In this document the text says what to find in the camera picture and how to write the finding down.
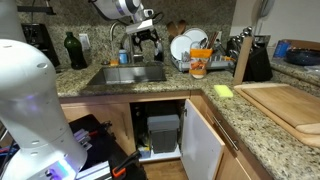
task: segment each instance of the backsplash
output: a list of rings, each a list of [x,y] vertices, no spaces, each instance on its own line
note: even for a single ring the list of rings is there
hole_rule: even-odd
[[[30,0],[16,1],[17,5],[32,4]],[[166,57],[170,54],[169,34],[166,29],[166,24],[170,21],[177,23],[184,19],[188,23],[187,29],[198,27],[208,36],[214,31],[222,31],[222,43],[225,45],[228,40],[236,0],[143,0],[142,2],[145,8],[153,9],[156,13],[164,13],[164,18],[155,25],[155,28],[163,40]],[[70,64],[63,46],[67,31],[72,31],[76,37],[79,33],[88,34],[91,49],[85,52],[85,56],[89,64],[109,60],[112,56],[109,32],[115,20],[105,21],[87,0],[52,0],[50,5],[57,15],[34,13],[33,23],[46,25],[61,64]],[[45,2],[38,0],[35,6],[45,6]],[[19,16],[22,23],[31,22],[31,13],[19,13]],[[115,28],[113,42],[116,50],[124,32],[122,26]],[[147,50],[153,52],[152,48],[144,48],[144,51]]]

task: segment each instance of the kitchen counter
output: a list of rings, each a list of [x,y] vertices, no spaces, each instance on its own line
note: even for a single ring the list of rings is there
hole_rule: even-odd
[[[284,59],[272,59],[271,67],[284,74],[290,75],[299,80],[320,86],[320,75],[309,73],[303,66],[297,66],[284,61]]]
[[[87,86],[100,68],[101,65],[90,65],[84,70],[69,69],[58,74],[59,97],[201,89],[274,179],[320,179],[320,148],[300,143],[237,94],[231,85],[233,78],[230,72],[214,71],[208,73],[204,79],[194,79],[187,73],[179,72],[171,62],[167,62],[167,81],[164,82]],[[234,97],[219,98],[213,89],[215,84],[229,86]]]

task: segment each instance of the dark bottle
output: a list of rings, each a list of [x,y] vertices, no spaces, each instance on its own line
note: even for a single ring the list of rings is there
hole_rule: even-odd
[[[64,47],[68,50],[72,69],[84,69],[88,65],[83,57],[80,41],[73,36],[72,32],[66,32],[67,37],[64,40]]]

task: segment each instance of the black appliance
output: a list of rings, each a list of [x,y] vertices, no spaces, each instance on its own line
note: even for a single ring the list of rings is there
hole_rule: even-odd
[[[44,24],[22,24],[22,29],[28,44],[43,52],[54,67],[60,65],[58,56],[51,42],[48,30]]]

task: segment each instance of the stainless steel sink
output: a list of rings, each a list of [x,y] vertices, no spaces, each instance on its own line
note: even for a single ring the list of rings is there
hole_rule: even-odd
[[[166,81],[162,66],[103,67],[88,85]]]

